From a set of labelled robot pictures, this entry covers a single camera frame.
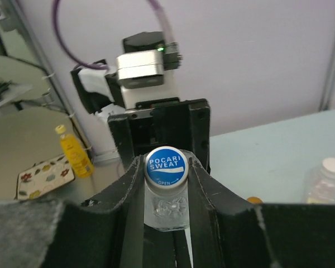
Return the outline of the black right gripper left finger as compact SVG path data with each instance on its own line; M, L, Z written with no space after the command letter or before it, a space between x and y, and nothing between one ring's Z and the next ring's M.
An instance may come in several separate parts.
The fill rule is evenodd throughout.
M143 157L93 201L0 202L0 267L142 267Z

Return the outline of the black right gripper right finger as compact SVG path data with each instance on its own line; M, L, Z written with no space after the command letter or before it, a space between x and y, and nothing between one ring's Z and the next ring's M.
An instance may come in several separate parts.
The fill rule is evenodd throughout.
M195 267L335 267L335 205L254 205L189 159Z

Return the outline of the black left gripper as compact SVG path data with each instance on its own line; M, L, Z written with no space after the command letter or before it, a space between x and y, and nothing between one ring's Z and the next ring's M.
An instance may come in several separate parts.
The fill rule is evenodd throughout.
M192 151L210 174L210 106L206 99L147 102L108 118L122 165L128 170L136 154L160 146Z

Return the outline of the blue Pocari Sweat cap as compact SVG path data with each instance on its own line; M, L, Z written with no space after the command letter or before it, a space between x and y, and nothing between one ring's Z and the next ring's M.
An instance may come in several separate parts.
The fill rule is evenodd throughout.
M188 178L188 159L171 146L149 152L144 161L146 184L158 195L174 195L183 190Z

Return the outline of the clear blue-label Pocari bottle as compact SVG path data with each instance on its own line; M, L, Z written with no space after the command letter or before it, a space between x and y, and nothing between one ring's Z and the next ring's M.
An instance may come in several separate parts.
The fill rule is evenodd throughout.
M174 195L158 195L146 184L144 224L158 231L178 231L189 227L188 179Z

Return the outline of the square clear NFC juice bottle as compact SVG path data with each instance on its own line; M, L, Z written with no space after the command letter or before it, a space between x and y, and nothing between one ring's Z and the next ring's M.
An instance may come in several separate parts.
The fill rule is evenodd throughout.
M311 169L304 179L303 202L335 204L335 157L328 157Z

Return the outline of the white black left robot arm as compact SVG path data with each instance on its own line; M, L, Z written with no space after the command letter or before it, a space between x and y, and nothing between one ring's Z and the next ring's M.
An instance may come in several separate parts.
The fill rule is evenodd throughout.
M85 110L108 125L124 168L161 146L192 152L209 169L210 106L206 99L181 100L174 71L181 64L178 44L161 31L141 32L122 41L116 67L77 66L71 77Z

